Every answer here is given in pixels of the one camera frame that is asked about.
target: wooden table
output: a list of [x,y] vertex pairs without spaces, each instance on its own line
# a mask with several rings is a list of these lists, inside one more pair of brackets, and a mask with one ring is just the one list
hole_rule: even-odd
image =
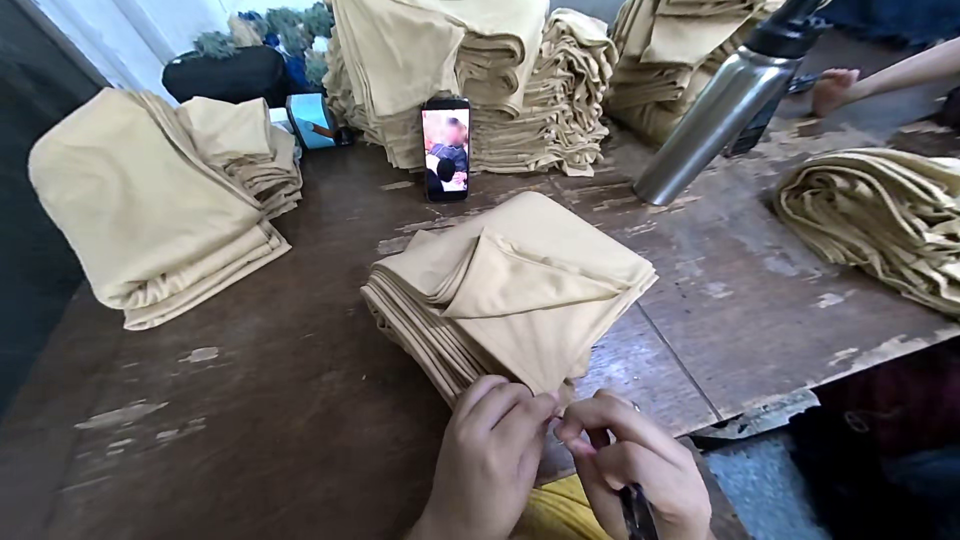
[[[769,210],[798,161],[878,143],[778,119],[668,208],[631,193],[651,153],[617,129],[592,179],[476,175],[465,204],[425,204],[380,148],[312,153],[301,207],[276,220],[289,254],[150,331],[77,293],[0,431],[11,537],[398,536],[428,495],[448,409],[357,289],[414,232],[521,191],[654,263],[660,280],[596,344],[579,392],[612,387],[677,434],[960,334],[823,264]],[[541,472],[564,454],[551,444]]]

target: smartphone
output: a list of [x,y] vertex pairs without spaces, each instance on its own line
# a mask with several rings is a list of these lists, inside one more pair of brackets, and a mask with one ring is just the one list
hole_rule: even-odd
[[470,102],[438,98],[423,104],[423,183],[431,203],[463,201],[469,193]]

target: black bag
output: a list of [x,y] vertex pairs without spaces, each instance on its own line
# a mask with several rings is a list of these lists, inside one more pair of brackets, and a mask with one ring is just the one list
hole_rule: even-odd
[[229,103],[262,97],[275,108],[284,107],[290,94],[283,56],[266,45],[240,47],[226,59],[180,55],[163,68],[163,86],[181,103],[196,96]]

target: person's leg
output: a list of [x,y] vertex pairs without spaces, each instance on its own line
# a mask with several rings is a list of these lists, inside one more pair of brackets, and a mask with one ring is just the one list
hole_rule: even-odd
[[856,69],[828,69],[813,87],[813,113],[824,117],[861,99],[960,73],[960,37],[899,61],[862,81]]

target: stack of folded fabric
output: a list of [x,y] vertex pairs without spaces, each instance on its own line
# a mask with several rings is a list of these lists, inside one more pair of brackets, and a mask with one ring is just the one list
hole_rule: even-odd
[[420,105],[452,94],[471,102],[472,169],[592,174],[616,63],[604,23],[560,9],[544,25],[544,0],[370,2],[334,5],[324,87],[338,122],[383,145],[390,163],[423,167]]
[[452,405],[486,374],[535,393],[581,377],[590,346],[656,278],[644,258],[526,192],[442,234],[417,233],[373,265],[361,294]]
[[829,262],[960,315],[960,160],[883,148],[805,161],[778,188],[780,219]]
[[757,22],[783,0],[628,0],[613,27],[620,60],[607,113],[662,144]]
[[130,330],[183,314],[290,249],[149,92],[102,90],[36,143],[29,164],[97,300],[123,309]]
[[176,114],[204,162],[253,195],[267,219],[297,207],[303,198],[303,179],[294,162],[297,140],[270,123],[266,101],[233,105],[195,97]]
[[474,108],[471,168],[518,173],[558,166],[571,176],[592,176],[609,133],[600,123],[600,101],[616,65],[606,32],[602,21],[573,10],[550,14],[519,114]]

